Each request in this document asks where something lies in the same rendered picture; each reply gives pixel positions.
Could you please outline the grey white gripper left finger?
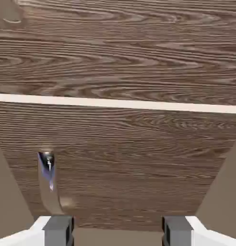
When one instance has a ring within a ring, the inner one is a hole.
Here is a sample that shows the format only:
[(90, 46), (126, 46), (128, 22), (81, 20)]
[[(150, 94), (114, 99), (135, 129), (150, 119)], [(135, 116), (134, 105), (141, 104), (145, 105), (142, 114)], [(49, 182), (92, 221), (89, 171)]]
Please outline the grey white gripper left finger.
[(27, 230), (0, 238), (0, 246), (74, 246), (74, 217), (40, 216)]

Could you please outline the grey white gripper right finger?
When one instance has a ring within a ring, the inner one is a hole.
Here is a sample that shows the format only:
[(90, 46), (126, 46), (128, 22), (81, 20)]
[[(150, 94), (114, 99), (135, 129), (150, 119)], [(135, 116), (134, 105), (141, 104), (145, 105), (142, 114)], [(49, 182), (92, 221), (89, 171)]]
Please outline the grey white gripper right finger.
[(162, 246), (236, 246), (236, 239), (208, 230), (196, 216), (163, 216)]

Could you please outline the brown wood cabinet door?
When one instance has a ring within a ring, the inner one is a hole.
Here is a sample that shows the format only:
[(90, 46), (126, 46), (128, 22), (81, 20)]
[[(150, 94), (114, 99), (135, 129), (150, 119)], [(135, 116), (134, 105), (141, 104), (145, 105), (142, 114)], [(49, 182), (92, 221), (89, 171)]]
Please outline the brown wood cabinet door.
[(0, 93), (236, 105), (236, 0), (17, 0)]
[(51, 149), (80, 227), (157, 231), (192, 215), (236, 140), (236, 114), (0, 102), (0, 148), (34, 217), (37, 153)]

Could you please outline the brown wood cabinet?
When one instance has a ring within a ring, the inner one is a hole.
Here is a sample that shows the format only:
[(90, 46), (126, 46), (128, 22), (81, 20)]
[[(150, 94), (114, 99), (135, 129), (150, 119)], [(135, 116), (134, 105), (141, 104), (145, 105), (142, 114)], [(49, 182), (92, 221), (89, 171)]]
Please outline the brown wood cabinet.
[[(154, 111), (186, 111), (186, 112), (203, 112), (203, 113), (218, 113), (218, 114), (236, 114), (236, 105), (180, 103), (180, 102), (131, 100), (131, 99), (83, 98), (83, 97), (41, 96), (41, 95), (0, 93), (0, 102), (20, 103), (20, 104), (60, 105), (60, 106), (73, 106), (73, 107), (120, 108), (120, 109), (135, 109), (135, 110), (154, 110)], [(227, 156), (231, 154), (233, 146), (230, 148), (229, 152), (227, 153)], [(6, 163), (5, 170), (8, 172), (8, 175), (6, 176), (3, 175), (2, 174), (3, 169), (2, 167), (0, 167), (0, 178), (8, 180), (8, 183), (3, 185), (3, 189), (6, 190), (5, 197), (8, 198), (9, 200), (7, 211), (10, 214), (12, 214), (14, 217), (22, 216), (23, 219), (20, 221), (19, 225), (20, 228), (24, 228), (30, 221), (32, 221), (36, 217), (34, 217), (33, 214), (31, 213), (30, 208), (18, 186), (14, 174), (1, 148), (0, 148), (0, 160), (5, 161)], [(78, 222), (77, 222), (77, 226), (78, 228), (84, 229), (86, 231), (91, 231), (93, 229), (96, 229), (102, 232), (108, 231), (110, 233), (117, 232), (119, 230), (122, 230), (123, 232), (127, 232), (127, 233), (151, 232), (151, 231), (141, 231), (141, 230), (86, 228), (86, 227), (79, 226)], [(159, 228), (159, 230), (152, 231), (152, 232), (158, 233), (160, 231), (161, 230)]]

